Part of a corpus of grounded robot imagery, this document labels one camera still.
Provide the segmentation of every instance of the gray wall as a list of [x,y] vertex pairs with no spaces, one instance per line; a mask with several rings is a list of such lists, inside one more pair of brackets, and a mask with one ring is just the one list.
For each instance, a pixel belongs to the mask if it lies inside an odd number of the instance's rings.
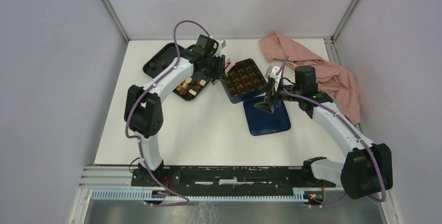
[[100,0],[0,6],[0,223],[65,223],[125,44]]
[[441,20],[441,0],[361,0],[338,39],[366,134],[392,150],[402,223],[442,219]]
[[[191,19],[219,38],[261,38],[271,31],[288,36],[333,34],[351,0],[110,0],[129,37],[170,39],[175,24]],[[183,25],[180,38],[198,27]]]

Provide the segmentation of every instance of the purple cable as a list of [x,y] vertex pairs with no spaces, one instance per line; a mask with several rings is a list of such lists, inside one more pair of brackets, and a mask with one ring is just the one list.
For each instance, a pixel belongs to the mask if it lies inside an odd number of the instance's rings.
[[[284,68],[285,68],[285,65],[287,64],[287,60],[288,60],[288,56],[286,57],[286,59],[284,60],[283,65],[281,66],[281,68],[280,68],[279,71],[278,71],[278,73],[281,73],[281,81],[280,81],[280,82],[283,82],[283,78],[284,78]],[[326,111],[332,113],[334,116],[336,116],[336,118],[338,118],[338,119],[344,124],[344,126],[347,127],[347,129],[348,129],[348,130],[354,135],[354,137],[357,138],[357,139],[359,140],[359,142],[361,142],[362,146],[364,146],[364,148],[367,150],[367,152],[368,152],[368,154],[369,154],[371,160],[373,161],[373,166],[374,166],[374,169],[375,169],[375,171],[376,171],[377,178],[378,178],[378,180],[379,180],[380,190],[381,190],[381,194],[382,194],[382,197],[381,197],[380,199],[378,199],[378,198],[376,198],[376,197],[373,197],[372,195],[369,195],[368,197],[371,198],[371,199],[373,199],[373,200],[375,200],[375,201],[377,201],[377,202],[384,202],[384,201],[387,199],[387,193],[385,192],[385,185],[384,185],[384,182],[383,182],[383,180],[382,180],[382,174],[380,173],[379,165],[377,164],[377,161],[376,161],[376,158],[374,157],[373,152],[371,151],[371,149],[369,148],[369,146],[368,146],[368,145],[362,140],[362,138],[359,136],[359,134],[358,134],[358,133],[357,133],[357,132],[356,132],[356,131],[355,131],[355,130],[349,125],[349,124],[348,124],[347,121],[345,121],[340,115],[338,115],[338,114],[337,114],[334,110],[332,110],[331,108],[329,108],[329,107],[327,107],[327,106],[324,106],[324,105],[322,105],[322,104],[320,104],[320,103],[318,103],[318,102],[316,102],[316,101],[314,101],[314,100],[312,100],[312,99],[310,99],[310,98],[307,98],[307,97],[305,97],[305,96],[292,94],[292,93],[288,92],[288,91],[286,90],[286,88],[284,88],[284,87],[283,87],[283,89],[284,89],[284,91],[285,91],[288,95],[290,95],[290,96],[293,96],[293,97],[297,97],[297,98],[300,98],[300,99],[306,100],[306,101],[308,101],[308,102],[310,102],[310,103],[313,103],[313,104],[315,104],[315,105],[317,105],[317,106],[319,106],[319,107],[325,109]],[[345,198],[345,196],[342,197],[341,199],[335,201],[335,202],[340,202],[343,198]]]
[[279,75],[279,73],[281,73],[281,71],[284,73],[284,68],[286,67],[288,60],[289,60],[289,56],[286,56],[286,59],[284,60],[283,65],[279,68],[278,72],[276,72],[276,75]]
[[177,36],[176,36],[176,33],[177,33],[177,28],[178,28],[178,26],[179,26],[180,24],[182,24],[182,23],[185,23],[185,22],[190,22],[190,23],[194,23],[194,24],[198,25],[202,30],[204,30],[204,32],[207,34],[207,36],[209,36],[209,33],[207,32],[207,30],[206,30],[204,27],[202,27],[199,23],[194,22],[194,21],[191,21],[191,20],[184,20],[184,21],[181,21],[181,22],[177,23],[177,25],[175,25],[175,28],[174,28],[174,43],[175,43],[175,48],[176,48],[176,50],[177,50],[177,62],[173,65],[173,67],[171,67],[170,69],[168,69],[168,70],[167,70],[162,76],[160,76],[158,79],[156,79],[156,80],[152,83],[152,85],[150,85],[150,86],[149,86],[149,87],[148,87],[148,88],[147,88],[147,89],[146,89],[146,90],[140,95],[140,97],[138,97],[138,99],[135,101],[135,103],[133,104],[132,108],[130,109],[130,112],[129,112],[129,115],[128,115],[128,117],[127,117],[127,121],[126,121],[126,127],[125,127],[125,134],[126,134],[126,137],[129,138],[129,139],[133,139],[133,138],[138,139],[138,141],[139,141],[139,143],[138,143],[138,149],[140,150],[141,160],[143,161],[144,166],[145,166],[146,169],[148,170],[148,173],[149,173],[149,175],[152,177],[152,179],[153,179],[153,180],[154,180],[159,186],[163,187],[167,192],[169,192],[169,193],[171,193],[171,194],[173,194],[173,195],[175,195],[175,196],[178,196],[178,197],[180,197],[180,198],[186,200],[185,202],[168,203],[168,204],[162,204],[162,205],[153,205],[153,204],[151,204],[151,206],[154,206],[154,207],[167,207],[167,206],[184,205],[184,204],[189,203],[190,200],[189,200],[187,197],[185,197],[185,196],[183,196],[183,195],[181,195],[181,194],[179,194],[179,193],[177,193],[177,192],[175,192],[175,191],[169,189],[168,187],[166,187],[164,184],[162,184],[162,183],[161,183],[161,182],[155,177],[155,175],[153,175],[151,169],[150,169],[149,166],[148,166],[148,162],[146,161],[146,158],[144,157],[143,146],[141,145],[141,138],[140,138],[139,136],[136,136],[136,135],[130,135],[130,134],[129,134],[129,124],[130,124],[130,120],[132,119],[133,112],[135,111],[137,105],[139,105],[140,102],[141,102],[141,100],[147,95],[147,93],[148,93],[152,88],[154,88],[154,84],[158,84],[158,83],[159,83],[161,80],[163,80],[163,79],[164,79],[169,73],[171,73],[172,70],[175,69],[175,67],[178,66],[179,61],[180,61],[180,58],[181,58],[181,54],[180,54],[180,52],[179,52],[179,48],[178,48],[178,43],[177,43]]
[[177,60],[177,64],[176,64],[176,65],[179,64],[179,60],[180,60],[180,56],[181,56],[181,53],[179,52],[179,48],[178,48],[178,43],[177,43],[177,28],[178,28],[178,26],[180,26],[180,24],[185,23],[185,22],[189,22],[189,23],[193,23],[193,24],[198,25],[198,26],[199,26],[199,27],[200,27],[200,28],[206,33],[207,36],[210,36],[210,34],[208,33],[208,31],[207,31],[203,26],[201,26],[201,24],[199,24],[199,23],[197,23],[197,22],[195,22],[195,21],[192,21],[192,20],[183,20],[183,21],[177,23],[177,25],[175,25],[175,28],[174,28],[174,43],[175,43],[175,49],[177,50],[177,57],[178,57],[178,60]]

